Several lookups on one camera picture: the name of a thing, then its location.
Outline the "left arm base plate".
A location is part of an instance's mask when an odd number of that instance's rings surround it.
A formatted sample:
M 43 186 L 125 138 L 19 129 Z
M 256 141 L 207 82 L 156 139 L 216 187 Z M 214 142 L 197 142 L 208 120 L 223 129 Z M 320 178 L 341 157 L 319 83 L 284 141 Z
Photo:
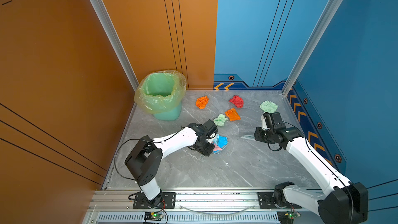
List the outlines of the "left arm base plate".
M 174 209 L 176 203 L 176 193 L 175 192 L 161 192 L 152 200 L 148 200 L 143 192 L 137 192 L 132 199 L 132 195 L 129 199 L 133 201 L 134 209 Z

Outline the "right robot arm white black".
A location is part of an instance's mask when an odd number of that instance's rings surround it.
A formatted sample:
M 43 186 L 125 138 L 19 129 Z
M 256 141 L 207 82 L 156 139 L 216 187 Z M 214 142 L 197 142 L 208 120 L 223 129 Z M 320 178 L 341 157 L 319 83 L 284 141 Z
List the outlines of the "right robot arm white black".
M 262 126 L 256 128 L 254 138 L 268 146 L 278 144 L 280 150 L 293 155 L 322 190 L 321 193 L 312 192 L 290 181 L 278 184 L 273 193 L 277 207 L 298 205 L 317 214 L 325 224 L 360 224 L 368 220 L 366 187 L 352 183 L 326 162 L 300 129 L 293 125 L 286 127 L 280 113 L 263 113 Z

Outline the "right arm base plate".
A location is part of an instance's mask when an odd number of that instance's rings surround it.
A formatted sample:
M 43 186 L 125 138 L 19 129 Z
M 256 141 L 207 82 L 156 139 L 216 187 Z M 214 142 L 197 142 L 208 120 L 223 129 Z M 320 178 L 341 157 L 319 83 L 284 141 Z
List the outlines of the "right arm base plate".
M 257 193 L 258 201 L 261 209 L 266 208 L 298 208 L 302 207 L 296 204 L 290 204 L 287 200 L 280 194 L 274 191 L 260 191 Z

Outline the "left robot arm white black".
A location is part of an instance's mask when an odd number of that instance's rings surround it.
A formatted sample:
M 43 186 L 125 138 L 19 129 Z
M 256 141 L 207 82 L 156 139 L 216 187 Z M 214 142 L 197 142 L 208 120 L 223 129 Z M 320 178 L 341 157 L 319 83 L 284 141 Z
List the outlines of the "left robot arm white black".
M 212 120 L 207 120 L 204 124 L 191 123 L 176 133 L 161 138 L 152 139 L 143 136 L 126 157 L 124 164 L 145 198 L 148 201 L 158 200 L 162 190 L 155 176 L 161 161 L 186 147 L 208 157 L 214 151 L 214 139 L 217 134 L 216 124 Z

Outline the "grey-blue dustpan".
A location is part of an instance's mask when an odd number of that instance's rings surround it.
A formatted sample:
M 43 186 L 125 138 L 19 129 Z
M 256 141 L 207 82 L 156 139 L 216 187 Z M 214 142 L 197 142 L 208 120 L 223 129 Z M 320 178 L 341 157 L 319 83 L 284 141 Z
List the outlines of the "grey-blue dustpan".
M 216 136 L 212 139 L 211 143 L 214 145 L 212 153 L 219 154 L 225 149 L 225 147 L 228 145 L 229 142 L 228 138 L 216 134 Z

